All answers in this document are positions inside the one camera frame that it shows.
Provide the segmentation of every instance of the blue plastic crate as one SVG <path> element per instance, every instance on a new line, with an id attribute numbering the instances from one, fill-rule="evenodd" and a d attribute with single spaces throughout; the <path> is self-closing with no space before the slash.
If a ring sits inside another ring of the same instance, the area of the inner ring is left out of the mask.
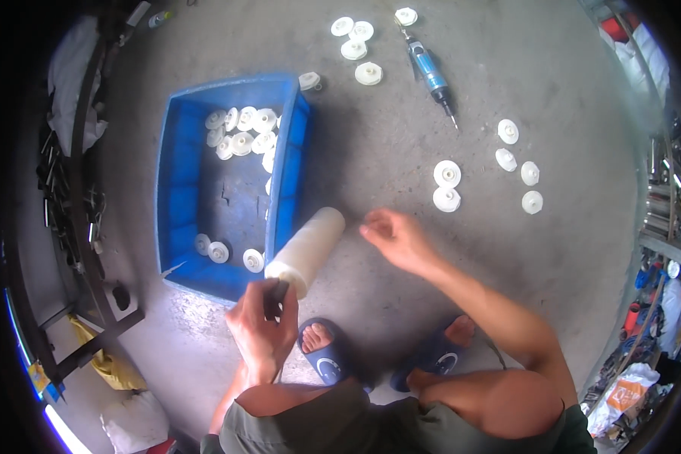
<path id="1" fill-rule="evenodd" d="M 270 174 L 262 168 L 261 155 L 221 161 L 206 144 L 209 114 L 247 105 L 282 114 L 269 197 L 264 186 Z M 183 265 L 164 282 L 233 306 L 248 282 L 263 278 L 244 267 L 242 255 L 250 247 L 264 250 L 269 263 L 297 230 L 310 118 L 292 74 L 229 78 L 169 96 L 157 160 L 154 237 L 159 273 Z M 227 263 L 216 264 L 194 249 L 198 233 L 227 244 Z"/>

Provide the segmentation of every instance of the person's knee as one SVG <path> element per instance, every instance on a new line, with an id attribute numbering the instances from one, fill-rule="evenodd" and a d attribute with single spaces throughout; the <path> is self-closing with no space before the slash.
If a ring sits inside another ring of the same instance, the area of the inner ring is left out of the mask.
<path id="1" fill-rule="evenodd" d="M 507 370 L 485 399 L 481 426 L 503 438 L 531 437 L 550 430 L 562 411 L 562 399 L 545 377 Z"/>
<path id="2" fill-rule="evenodd" d="M 563 411 L 552 383 L 529 370 L 471 373 L 427 387 L 422 405 L 440 402 L 495 437 L 518 439 L 548 431 Z"/>
<path id="3" fill-rule="evenodd" d="M 309 402 L 330 388 L 308 386 L 295 388 L 281 384 L 264 384 L 246 389 L 235 402 L 252 416 L 273 416 Z"/>

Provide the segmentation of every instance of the blue slipper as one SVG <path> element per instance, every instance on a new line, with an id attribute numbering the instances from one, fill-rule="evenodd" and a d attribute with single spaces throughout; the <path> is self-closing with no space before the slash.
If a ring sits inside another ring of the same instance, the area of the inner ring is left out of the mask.
<path id="1" fill-rule="evenodd" d="M 303 331 L 313 323 L 320 323 L 325 326 L 325 329 L 333 336 L 333 340 L 320 350 L 306 353 L 303 351 Z M 297 343 L 300 352 L 318 372 L 323 383 L 331 386 L 350 376 L 358 378 L 350 361 L 348 342 L 345 340 L 344 333 L 335 323 L 325 318 L 311 318 L 298 328 L 298 334 Z"/>
<path id="2" fill-rule="evenodd" d="M 389 385 L 391 388 L 398 392 L 410 392 L 406 378 L 415 368 L 436 375 L 446 375 L 454 368 L 465 348 L 450 341 L 445 336 L 444 331 L 458 317 L 459 315 L 454 315 L 441 323 L 436 331 L 416 348 L 416 353 L 408 357 L 396 369 L 390 377 Z"/>

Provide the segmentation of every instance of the plastic bottle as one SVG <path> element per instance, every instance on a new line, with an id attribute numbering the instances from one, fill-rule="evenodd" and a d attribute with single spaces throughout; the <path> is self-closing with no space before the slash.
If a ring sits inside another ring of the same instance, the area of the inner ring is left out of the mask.
<path id="1" fill-rule="evenodd" d="M 298 299 L 305 298 L 344 229 L 343 214 L 328 206 L 320 208 L 265 267 L 265 277 L 279 277 L 292 283 Z"/>
<path id="2" fill-rule="evenodd" d="M 171 11 L 159 11 L 149 18 L 149 28 L 156 28 L 166 22 L 174 14 Z"/>

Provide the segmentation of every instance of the person's arm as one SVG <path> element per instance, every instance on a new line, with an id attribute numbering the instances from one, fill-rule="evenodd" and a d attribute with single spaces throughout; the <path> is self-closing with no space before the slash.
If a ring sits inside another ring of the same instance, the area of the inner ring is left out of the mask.
<path id="1" fill-rule="evenodd" d="M 227 327 L 243 358 L 214 411 L 210 434 L 219 434 L 227 410 L 239 395 L 253 386 L 274 382 L 298 338 L 298 297 L 294 286 L 285 294 L 280 323 L 265 320 L 264 294 L 276 284 L 277 279 L 249 283 L 245 295 L 225 315 Z"/>
<path id="2" fill-rule="evenodd" d="M 392 264 L 423 277 L 449 296 L 501 350 L 550 380 L 566 407 L 577 404 L 560 343 L 544 319 L 443 259 L 407 214 L 379 208 L 368 213 L 360 232 Z"/>
<path id="3" fill-rule="evenodd" d="M 222 429 L 222 423 L 224 422 L 224 416 L 227 414 L 230 405 L 235 401 L 235 399 L 247 391 L 253 386 L 258 386 L 260 384 L 272 383 L 272 379 L 269 381 L 258 381 L 252 382 L 247 374 L 247 365 L 245 360 L 241 359 L 239 361 L 239 366 L 235 372 L 235 378 L 232 379 L 232 383 L 229 385 L 227 392 L 222 396 L 222 400 L 219 401 L 217 409 L 215 409 L 212 415 L 212 422 L 209 425 L 209 433 L 219 435 L 219 431 Z"/>

